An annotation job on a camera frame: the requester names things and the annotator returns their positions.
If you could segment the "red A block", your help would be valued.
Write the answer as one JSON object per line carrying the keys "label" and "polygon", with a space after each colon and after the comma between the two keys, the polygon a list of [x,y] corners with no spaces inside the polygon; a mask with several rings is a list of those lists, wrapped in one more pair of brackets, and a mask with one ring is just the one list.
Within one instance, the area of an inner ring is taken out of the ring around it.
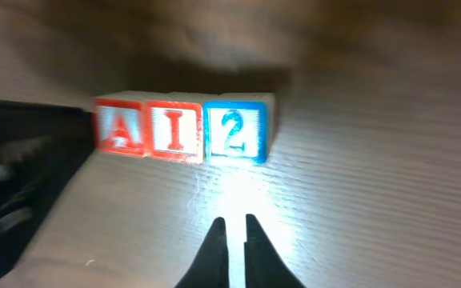
{"label": "red A block", "polygon": [[144,94],[128,90],[94,99],[95,145],[102,152],[134,158],[149,154]]}

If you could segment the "red I block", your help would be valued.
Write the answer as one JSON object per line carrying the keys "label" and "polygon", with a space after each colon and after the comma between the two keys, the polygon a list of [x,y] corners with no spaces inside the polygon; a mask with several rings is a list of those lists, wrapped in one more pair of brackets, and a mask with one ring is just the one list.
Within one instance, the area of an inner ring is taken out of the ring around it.
{"label": "red I block", "polygon": [[150,156],[168,162],[202,163],[202,101],[188,94],[155,94],[145,105]]}

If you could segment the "blue 2 block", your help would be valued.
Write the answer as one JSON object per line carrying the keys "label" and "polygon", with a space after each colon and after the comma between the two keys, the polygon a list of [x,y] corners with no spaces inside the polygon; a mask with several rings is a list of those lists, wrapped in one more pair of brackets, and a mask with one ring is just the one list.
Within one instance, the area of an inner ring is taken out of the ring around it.
{"label": "blue 2 block", "polygon": [[263,164],[274,128],[272,93],[225,93],[203,106],[205,157],[208,162]]}

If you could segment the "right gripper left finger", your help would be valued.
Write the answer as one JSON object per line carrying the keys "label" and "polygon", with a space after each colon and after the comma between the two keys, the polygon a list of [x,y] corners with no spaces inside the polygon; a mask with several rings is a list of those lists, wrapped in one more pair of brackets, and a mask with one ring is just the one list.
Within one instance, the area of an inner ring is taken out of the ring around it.
{"label": "right gripper left finger", "polygon": [[228,288],[229,257],[226,223],[217,217],[199,247],[187,272],[176,288]]}

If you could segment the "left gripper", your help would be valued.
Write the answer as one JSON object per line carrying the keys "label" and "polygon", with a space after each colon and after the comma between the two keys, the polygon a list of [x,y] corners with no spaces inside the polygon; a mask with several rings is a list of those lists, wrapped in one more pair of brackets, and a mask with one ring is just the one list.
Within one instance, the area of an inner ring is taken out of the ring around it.
{"label": "left gripper", "polygon": [[92,124],[81,108],[0,100],[0,278],[94,151]]}

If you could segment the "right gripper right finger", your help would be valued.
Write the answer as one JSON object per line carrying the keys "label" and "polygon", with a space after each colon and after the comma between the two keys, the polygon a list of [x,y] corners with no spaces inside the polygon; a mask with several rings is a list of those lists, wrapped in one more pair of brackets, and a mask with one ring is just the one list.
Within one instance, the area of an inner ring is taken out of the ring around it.
{"label": "right gripper right finger", "polygon": [[246,288],[304,288],[278,255],[259,220],[253,214],[247,214],[246,224]]}

